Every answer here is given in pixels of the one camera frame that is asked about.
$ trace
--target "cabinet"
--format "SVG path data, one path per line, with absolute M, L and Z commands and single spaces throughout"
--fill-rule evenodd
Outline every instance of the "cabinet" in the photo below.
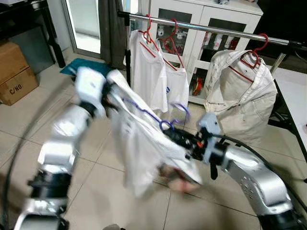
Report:
M 213 0 L 154 0 L 150 8 L 152 17 L 176 18 L 179 22 L 246 33 L 254 32 L 262 14 L 256 3 L 249 3 L 244 0 L 230 0 L 227 5 L 216 4 Z M 169 36 L 172 30 L 173 26 L 164 25 L 161 27 L 161 25 L 153 23 L 151 35 L 153 39 L 165 38 Z M 189 101 L 203 104 L 205 95 L 202 88 L 212 56 L 224 49 L 244 50 L 249 39 L 192 29 L 180 28 L 179 32 L 183 37 L 175 35 L 174 41 L 188 73 L 190 81 Z M 164 49 L 163 52 L 169 61 L 175 64 L 179 63 L 176 55 L 166 53 L 167 51 Z

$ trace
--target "glass cabinet door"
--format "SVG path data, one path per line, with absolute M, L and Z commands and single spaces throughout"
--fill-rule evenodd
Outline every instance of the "glass cabinet door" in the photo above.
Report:
M 259 15 L 228 11 L 214 7 L 204 7 L 201 25 L 253 33 L 260 19 Z M 191 75 L 190 98 L 191 102 L 202 104 L 206 95 L 203 86 L 213 55 L 221 50 L 244 50 L 249 39 L 198 31 L 193 51 L 189 60 Z
M 176 0 L 154 0 L 151 3 L 150 16 L 163 19 L 176 19 L 178 22 L 199 24 L 203 6 Z M 150 34 L 153 40 L 165 39 L 174 30 L 174 26 L 152 23 Z M 188 65 L 189 57 L 192 53 L 192 47 L 196 31 L 184 28 L 178 28 L 173 36 L 177 51 L 182 56 L 185 67 Z M 176 54 L 171 54 L 166 47 L 171 49 L 172 44 L 160 40 L 162 51 L 169 61 L 179 62 Z

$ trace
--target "gray curtain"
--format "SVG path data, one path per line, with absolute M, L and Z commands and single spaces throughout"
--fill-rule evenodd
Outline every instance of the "gray curtain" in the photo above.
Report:
M 117 16 L 122 11 L 121 0 L 99 0 L 100 55 L 101 59 L 118 69 L 124 69 L 126 48 L 124 19 Z

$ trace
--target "white table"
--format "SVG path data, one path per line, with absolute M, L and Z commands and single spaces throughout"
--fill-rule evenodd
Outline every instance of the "white table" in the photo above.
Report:
M 288 107 L 295 135 L 307 161 L 307 74 L 278 68 L 273 77 Z

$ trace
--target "clothing rack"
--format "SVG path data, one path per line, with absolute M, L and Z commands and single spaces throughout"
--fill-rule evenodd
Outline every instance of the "clothing rack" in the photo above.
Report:
M 149 17 L 143 16 L 143 15 L 137 15 L 129 12 L 118 12 L 118 16 L 121 18 L 125 19 L 125 26 L 126 26 L 126 50 L 125 50 L 125 56 L 126 56 L 126 68 L 127 68 L 127 82 L 130 85 L 131 84 L 131 71 L 130 71 L 130 62 L 131 62 L 131 52 L 130 52 L 130 19 L 138 19 L 142 21 L 149 21 Z M 172 20 L 168 19 L 162 19 L 162 18 L 153 18 L 150 17 L 151 21 L 153 23 L 159 23 L 163 25 L 172 25 L 175 26 L 175 22 Z M 229 35 L 229 36 L 234 36 L 234 37 L 242 37 L 242 38 L 248 38 L 252 40 L 257 40 L 257 41 L 266 41 L 266 38 L 261 35 L 256 35 L 256 34 L 249 34 L 249 33 L 244 33 L 244 32 L 238 32 L 234 30 L 226 30 L 226 29 L 220 29 L 216 27 L 209 27 L 209 26 L 204 26 L 204 25 L 197 25 L 197 24 L 190 24 L 190 23 L 183 23 L 183 22 L 177 22 L 178 27 L 182 28 L 187 28 L 187 29 L 192 29 L 192 30 L 200 30 L 200 31 L 206 31 L 206 32 L 211 32 L 211 33 L 216 33 L 216 34 L 223 34 L 223 35 Z M 280 38 L 274 38 L 274 37 L 269 37 L 269 43 L 274 43 L 274 44 L 279 44 L 283 46 L 293 46 L 297 48 L 301 48 L 303 46 L 302 43 L 300 42 L 295 42 L 295 41 L 289 41 L 289 40 L 284 40 Z M 272 65 L 271 68 L 271 73 L 273 74 L 274 71 L 278 68 L 280 63 L 283 61 L 285 57 L 285 54 L 281 53 L 274 64 Z

